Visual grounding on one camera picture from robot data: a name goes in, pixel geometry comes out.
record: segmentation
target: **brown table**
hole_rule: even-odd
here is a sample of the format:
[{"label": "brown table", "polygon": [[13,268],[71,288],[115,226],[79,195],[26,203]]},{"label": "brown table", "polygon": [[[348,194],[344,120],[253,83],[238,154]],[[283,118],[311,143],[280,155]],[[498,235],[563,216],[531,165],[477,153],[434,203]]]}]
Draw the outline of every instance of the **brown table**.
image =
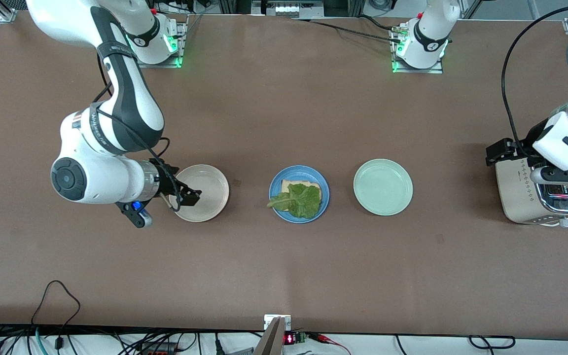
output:
[{"label": "brown table", "polygon": [[[93,50],[48,38],[20,13],[0,27],[0,322],[29,322],[46,283],[61,279],[83,305],[79,324],[260,329],[264,313],[280,312],[323,332],[568,337],[568,231],[508,222],[484,164],[486,146],[510,135],[500,68],[526,24],[459,22],[443,75],[392,74],[385,42],[286,18],[205,16],[182,69],[144,75],[172,139],[164,157],[217,166],[230,200],[203,224],[158,201],[154,226],[139,230],[113,205],[53,191],[61,119],[102,83]],[[568,100],[567,46],[557,22],[519,44],[508,88],[520,132]],[[367,213],[352,190],[358,167],[380,157],[413,180],[396,216]],[[293,164],[330,185],[311,224],[265,207],[271,179]],[[38,321],[73,310],[55,288]]]}]

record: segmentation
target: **light green plate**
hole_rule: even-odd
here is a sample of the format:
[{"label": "light green plate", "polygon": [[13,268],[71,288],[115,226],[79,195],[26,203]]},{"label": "light green plate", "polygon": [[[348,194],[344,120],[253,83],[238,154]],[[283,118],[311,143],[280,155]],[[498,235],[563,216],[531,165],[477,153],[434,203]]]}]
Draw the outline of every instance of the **light green plate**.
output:
[{"label": "light green plate", "polygon": [[413,183],[400,164],[374,159],[354,175],[354,195],[361,206],[377,215],[394,215],[405,209],[413,196]]}]

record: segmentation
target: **white robotic arm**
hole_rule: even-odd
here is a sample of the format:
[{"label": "white robotic arm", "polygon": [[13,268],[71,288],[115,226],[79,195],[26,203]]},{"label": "white robotic arm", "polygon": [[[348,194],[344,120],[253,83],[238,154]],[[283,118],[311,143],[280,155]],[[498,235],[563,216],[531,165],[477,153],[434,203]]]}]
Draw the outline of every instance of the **white robotic arm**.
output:
[{"label": "white robotic arm", "polygon": [[[137,227],[151,224],[144,207],[158,193],[178,195],[181,205],[194,205],[200,191],[176,180],[177,168],[161,160],[124,156],[155,146],[164,130],[164,117],[127,39],[135,38],[131,41],[136,44],[142,38],[141,46],[133,46],[138,56],[167,58],[171,52],[160,38],[163,18],[153,16],[142,0],[120,2],[121,9],[114,6],[113,13],[96,0],[27,3],[33,20],[48,36],[95,47],[114,87],[108,101],[70,114],[61,124],[61,153],[51,171],[57,193],[73,202],[117,204]],[[124,23],[139,35],[126,34],[114,14],[124,16]]]},{"label": "white robotic arm", "polygon": [[407,33],[396,55],[417,69],[433,67],[448,45],[460,13],[458,0],[428,0],[424,12],[406,23]]}]

